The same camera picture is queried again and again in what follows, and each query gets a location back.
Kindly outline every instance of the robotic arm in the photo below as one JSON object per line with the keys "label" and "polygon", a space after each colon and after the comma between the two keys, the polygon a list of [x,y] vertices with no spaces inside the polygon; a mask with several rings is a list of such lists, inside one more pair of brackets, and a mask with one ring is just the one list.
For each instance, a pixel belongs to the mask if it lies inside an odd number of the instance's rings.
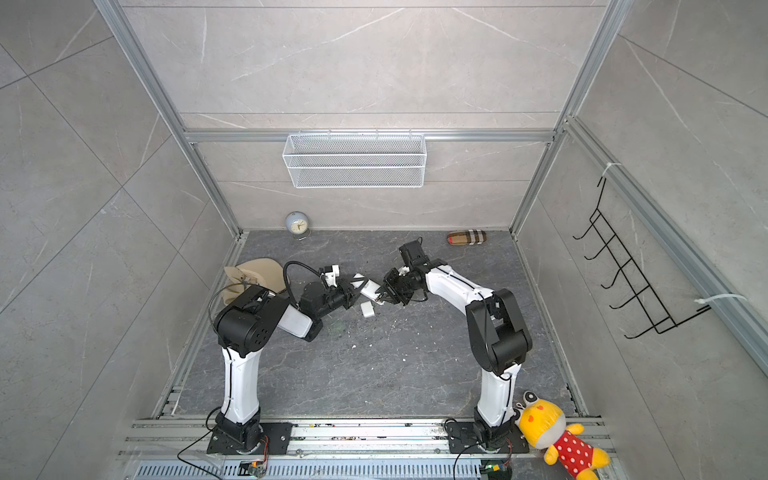
{"label": "robotic arm", "polygon": [[387,273],[379,299],[407,305],[416,290],[423,290],[425,298],[434,293],[466,315],[472,354],[483,369],[473,430],[481,445],[497,447],[513,429],[512,392],[532,347],[515,296],[507,289],[479,286],[445,262],[430,260],[418,241],[399,250],[405,266]]}
{"label": "robotic arm", "polygon": [[326,267],[315,272],[321,281],[309,283],[298,302],[288,292],[253,285],[219,313],[214,329],[227,374],[208,452],[251,453],[259,447],[263,437],[257,397],[259,359],[277,327],[312,341],[323,328],[321,317],[341,306],[350,308],[361,293],[372,300],[407,305],[422,301],[413,300],[416,290],[423,290],[425,300],[427,293],[441,296],[466,315],[472,354],[483,369],[472,431],[484,448],[505,445],[516,428],[511,420],[515,380],[532,347],[515,297],[507,289],[479,286],[441,260],[430,260],[418,241],[399,250],[405,266],[390,270],[378,289],[365,277],[343,278],[337,267]]}
{"label": "robotic arm", "polygon": [[209,452],[251,453],[259,446],[263,429],[257,383],[262,348],[277,327],[311,342],[323,328],[321,318],[341,306],[349,309],[362,291],[350,279],[333,276],[329,284],[327,278],[322,273],[320,282],[307,284],[298,303],[287,291],[275,294],[252,285],[219,312],[214,330],[226,366],[225,393]]}

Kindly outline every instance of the red polka dot dress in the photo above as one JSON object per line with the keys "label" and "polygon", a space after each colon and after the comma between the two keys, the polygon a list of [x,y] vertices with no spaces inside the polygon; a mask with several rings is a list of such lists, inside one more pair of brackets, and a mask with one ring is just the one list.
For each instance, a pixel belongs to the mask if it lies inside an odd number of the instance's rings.
{"label": "red polka dot dress", "polygon": [[582,470],[592,466],[592,451],[594,449],[568,430],[554,443],[554,447],[558,450],[560,463],[573,478],[576,478]]}

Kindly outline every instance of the beige hat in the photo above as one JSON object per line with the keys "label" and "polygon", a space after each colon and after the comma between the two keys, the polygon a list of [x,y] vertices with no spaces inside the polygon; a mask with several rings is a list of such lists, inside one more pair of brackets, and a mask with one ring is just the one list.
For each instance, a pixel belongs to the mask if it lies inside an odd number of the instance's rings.
{"label": "beige hat", "polygon": [[237,283],[221,292],[221,301],[229,305],[246,287],[242,282],[265,286],[273,292],[279,293],[286,289],[283,282],[283,268],[271,258],[257,258],[248,260],[238,266],[226,266],[224,272],[230,279],[230,283]]}

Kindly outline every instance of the metal grille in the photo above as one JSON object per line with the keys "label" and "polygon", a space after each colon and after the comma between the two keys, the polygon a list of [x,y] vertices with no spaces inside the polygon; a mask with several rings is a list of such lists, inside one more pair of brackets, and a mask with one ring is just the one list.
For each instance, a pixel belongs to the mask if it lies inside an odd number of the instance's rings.
{"label": "metal grille", "polygon": [[419,134],[292,134],[283,150],[297,188],[421,187],[426,158]]}
{"label": "metal grille", "polygon": [[[238,475],[240,461],[226,460],[221,468],[210,463],[194,462],[226,479],[246,478]],[[145,460],[139,466],[134,480],[185,480],[210,478],[210,475],[178,460]],[[408,460],[270,460],[264,480],[355,480],[453,478],[453,459]],[[459,459],[456,464],[457,480],[480,479],[480,460]]]}

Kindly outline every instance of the clock face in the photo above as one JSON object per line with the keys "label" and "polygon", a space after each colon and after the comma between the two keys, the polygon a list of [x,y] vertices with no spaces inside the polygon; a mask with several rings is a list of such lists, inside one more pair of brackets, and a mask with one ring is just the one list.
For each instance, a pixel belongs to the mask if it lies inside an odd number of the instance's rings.
{"label": "clock face", "polygon": [[308,227],[308,223],[304,219],[298,219],[294,220],[290,224],[290,231],[291,233],[304,233],[306,232],[306,228]]}

